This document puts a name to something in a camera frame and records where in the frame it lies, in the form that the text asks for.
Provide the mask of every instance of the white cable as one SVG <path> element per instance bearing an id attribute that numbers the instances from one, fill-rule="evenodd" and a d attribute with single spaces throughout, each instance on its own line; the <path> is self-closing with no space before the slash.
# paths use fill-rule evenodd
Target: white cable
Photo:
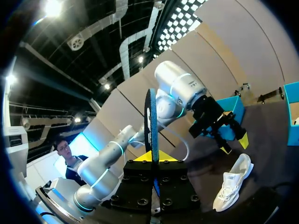
<path id="1" fill-rule="evenodd" d="M 143 143 L 143 142 L 140 142 L 140 141 L 131 141 L 130 143 L 132 143 L 132 142 L 136 142 L 136 143 L 139 143 L 139 144 L 141 144 L 141 145 L 144 146 L 144 143 Z"/>
<path id="2" fill-rule="evenodd" d="M 175 136 L 177 136 L 179 139 L 182 140 L 182 142 L 185 144 L 186 146 L 186 149 L 187 149 L 187 155 L 186 157 L 183 159 L 183 161 L 185 161 L 188 157 L 189 157 L 189 153 L 190 153 L 190 149 L 189 149 L 189 146 L 188 146 L 188 143 L 186 142 L 185 139 L 183 139 L 179 134 L 175 133 L 173 130 L 171 130 L 170 128 L 166 127 L 164 124 L 162 124 L 161 122 L 159 122 L 159 125 L 161 125 L 164 129 L 167 129 L 169 132 L 171 132 L 172 134 L 174 134 Z"/>
<path id="3" fill-rule="evenodd" d="M 124 162 L 125 162 L 125 165 L 126 165 L 126 163 L 127 163 L 126 152 L 124 152 L 124 154 L 123 154 L 123 159 L 124 159 Z"/>

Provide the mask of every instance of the yellow triangle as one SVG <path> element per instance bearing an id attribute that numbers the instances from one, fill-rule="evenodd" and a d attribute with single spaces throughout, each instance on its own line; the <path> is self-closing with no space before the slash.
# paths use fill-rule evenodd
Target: yellow triangle
<path id="1" fill-rule="evenodd" d="M 142 156 L 139 156 L 138 158 L 134 159 L 134 161 L 143 161 L 143 160 L 151 162 L 151 151 L 149 151 L 146 154 L 143 154 Z M 165 152 L 159 150 L 159 161 L 163 162 L 165 160 L 178 161 L 178 160 L 172 158 L 170 155 L 166 154 Z"/>

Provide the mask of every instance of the white machine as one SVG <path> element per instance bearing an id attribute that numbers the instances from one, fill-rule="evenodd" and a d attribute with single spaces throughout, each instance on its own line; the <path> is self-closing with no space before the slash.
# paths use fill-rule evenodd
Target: white machine
<path id="1" fill-rule="evenodd" d="M 159 82 L 156 95 L 158 131 L 186 115 L 193 103 L 205 95 L 204 85 L 191 74 L 170 61 L 162 62 L 155 71 Z M 78 174 L 87 183 L 74 194 L 74 202 L 83 211 L 92 211 L 104 198 L 112 195 L 119 179 L 108 167 L 114 164 L 131 144 L 144 142 L 144 125 L 136 132 L 127 126 L 98 156 L 85 160 Z"/>

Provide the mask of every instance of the ceiling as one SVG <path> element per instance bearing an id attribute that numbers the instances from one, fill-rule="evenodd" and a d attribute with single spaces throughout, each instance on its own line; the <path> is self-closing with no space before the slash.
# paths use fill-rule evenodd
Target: ceiling
<path id="1" fill-rule="evenodd" d="M 45 1 L 40 1 L 35 23 L 16 52 L 14 75 L 17 83 L 11 87 L 9 96 L 11 123 L 13 126 L 23 125 L 25 119 L 34 123 L 28 129 L 30 144 L 43 136 L 45 126 L 49 125 L 47 118 L 70 119 L 72 122 L 63 120 L 51 124 L 42 144 L 33 144 L 35 147 L 29 149 L 28 162 L 48 153 L 58 134 L 72 140 L 96 115 L 90 99 L 102 106 L 110 92 L 124 81 L 120 45 L 126 38 L 148 28 L 155 3 L 153 0 L 127 0 L 128 8 L 120 22 L 96 32 L 84 41 L 82 48 L 74 51 L 68 42 L 85 28 L 115 14 L 116 0 L 57 0 L 62 2 L 58 17 L 45 17 Z M 23 4 L 32 2 L 36 1 L 25 0 Z M 165 7 L 158 12 L 157 21 L 178 2 L 162 1 Z M 157 24 L 153 28 L 150 47 L 155 31 L 158 32 Z M 156 49 L 145 52 L 145 41 L 146 37 L 142 37 L 128 45 L 130 76 L 153 58 Z M 109 84 L 109 90 L 105 89 L 105 84 Z M 81 118 L 80 123 L 74 122 L 77 116 Z"/>

